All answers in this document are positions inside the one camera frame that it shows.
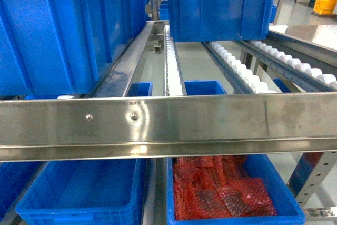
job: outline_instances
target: screw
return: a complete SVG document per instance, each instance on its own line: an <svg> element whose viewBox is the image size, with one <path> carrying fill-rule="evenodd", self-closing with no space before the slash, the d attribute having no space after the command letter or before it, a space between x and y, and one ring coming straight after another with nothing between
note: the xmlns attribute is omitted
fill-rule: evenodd
<svg viewBox="0 0 337 225"><path fill-rule="evenodd" d="M131 119L134 120L134 121L135 121L135 120L138 120L138 114L136 114L136 113L132 113L130 117L131 117Z"/></svg>
<svg viewBox="0 0 337 225"><path fill-rule="evenodd" d="M92 121L94 119L94 117L92 116L92 114L87 114L86 115L86 120L87 121Z"/></svg>

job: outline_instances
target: blue bin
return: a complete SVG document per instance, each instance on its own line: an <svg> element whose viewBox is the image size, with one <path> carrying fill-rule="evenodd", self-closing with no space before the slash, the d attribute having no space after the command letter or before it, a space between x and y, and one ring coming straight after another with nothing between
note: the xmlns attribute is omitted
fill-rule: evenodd
<svg viewBox="0 0 337 225"><path fill-rule="evenodd" d="M0 0L0 95L85 94L132 39L132 0Z"/></svg>
<svg viewBox="0 0 337 225"><path fill-rule="evenodd" d="M28 225L139 225L145 159L49 162L16 206Z"/></svg>
<svg viewBox="0 0 337 225"><path fill-rule="evenodd" d="M152 96L152 83L135 83L132 84L127 96L128 97L150 97Z"/></svg>
<svg viewBox="0 0 337 225"><path fill-rule="evenodd" d="M176 42L262 40L273 0L168 0Z"/></svg>
<svg viewBox="0 0 337 225"><path fill-rule="evenodd" d="M273 7L272 7L272 16L270 18L270 22L274 22L275 21L276 13L277 13L277 6L273 5Z"/></svg>
<svg viewBox="0 0 337 225"><path fill-rule="evenodd" d="M0 220L40 165L40 162L0 163Z"/></svg>
<svg viewBox="0 0 337 225"><path fill-rule="evenodd" d="M185 87L188 96L227 94L219 81L186 81Z"/></svg>
<svg viewBox="0 0 337 225"><path fill-rule="evenodd" d="M136 37L146 24L145 0L132 0L132 21Z"/></svg>
<svg viewBox="0 0 337 225"><path fill-rule="evenodd" d="M170 19L168 9L159 9L159 19L161 21L168 21Z"/></svg>
<svg viewBox="0 0 337 225"><path fill-rule="evenodd" d="M305 214L266 155L249 155L244 164L253 178L261 178L277 216L176 221L174 215L172 159L167 159L167 224L169 225L302 225Z"/></svg>

